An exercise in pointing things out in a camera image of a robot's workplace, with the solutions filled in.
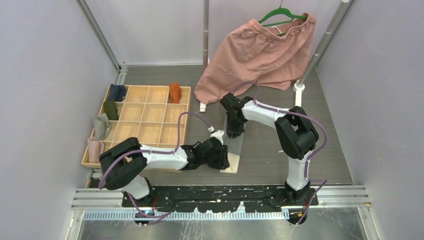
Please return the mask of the orange white underwear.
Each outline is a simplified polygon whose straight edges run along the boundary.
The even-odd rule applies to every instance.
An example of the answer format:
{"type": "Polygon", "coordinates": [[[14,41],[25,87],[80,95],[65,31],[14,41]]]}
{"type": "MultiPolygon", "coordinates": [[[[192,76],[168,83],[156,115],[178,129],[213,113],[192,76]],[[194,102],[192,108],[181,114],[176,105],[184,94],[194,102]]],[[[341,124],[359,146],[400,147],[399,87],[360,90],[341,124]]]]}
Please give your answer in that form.
{"type": "Polygon", "coordinates": [[[169,85],[169,102],[171,104],[179,104],[182,98],[182,90],[178,82],[169,85]]]}

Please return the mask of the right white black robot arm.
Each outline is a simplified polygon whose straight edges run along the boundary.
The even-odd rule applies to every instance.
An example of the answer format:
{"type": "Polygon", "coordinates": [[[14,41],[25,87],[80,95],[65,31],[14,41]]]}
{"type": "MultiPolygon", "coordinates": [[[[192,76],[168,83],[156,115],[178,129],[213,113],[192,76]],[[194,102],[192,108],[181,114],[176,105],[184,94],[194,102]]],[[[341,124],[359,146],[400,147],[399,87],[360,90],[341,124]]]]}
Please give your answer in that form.
{"type": "Polygon", "coordinates": [[[319,140],[319,134],[304,109],[299,106],[278,108],[248,96],[238,99],[232,93],[226,94],[220,104],[226,110],[226,133],[231,139],[245,132],[248,121],[276,130],[281,148],[288,156],[284,195],[290,204],[300,204],[310,187],[310,181],[305,176],[307,158],[312,155],[319,140]]]}

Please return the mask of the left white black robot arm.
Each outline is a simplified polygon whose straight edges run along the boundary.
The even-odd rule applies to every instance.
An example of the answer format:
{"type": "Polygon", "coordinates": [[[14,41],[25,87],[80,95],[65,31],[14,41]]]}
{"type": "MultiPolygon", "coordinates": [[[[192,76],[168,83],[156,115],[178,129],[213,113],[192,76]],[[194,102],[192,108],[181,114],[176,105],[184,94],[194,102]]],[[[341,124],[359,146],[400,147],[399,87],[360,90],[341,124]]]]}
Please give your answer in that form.
{"type": "Polygon", "coordinates": [[[99,189],[122,189],[142,207],[154,199],[151,184],[140,174],[150,169],[195,170],[201,165],[225,170],[230,167],[228,147],[217,137],[178,148],[160,148],[140,144],[130,137],[99,156],[103,172],[99,189]]]}

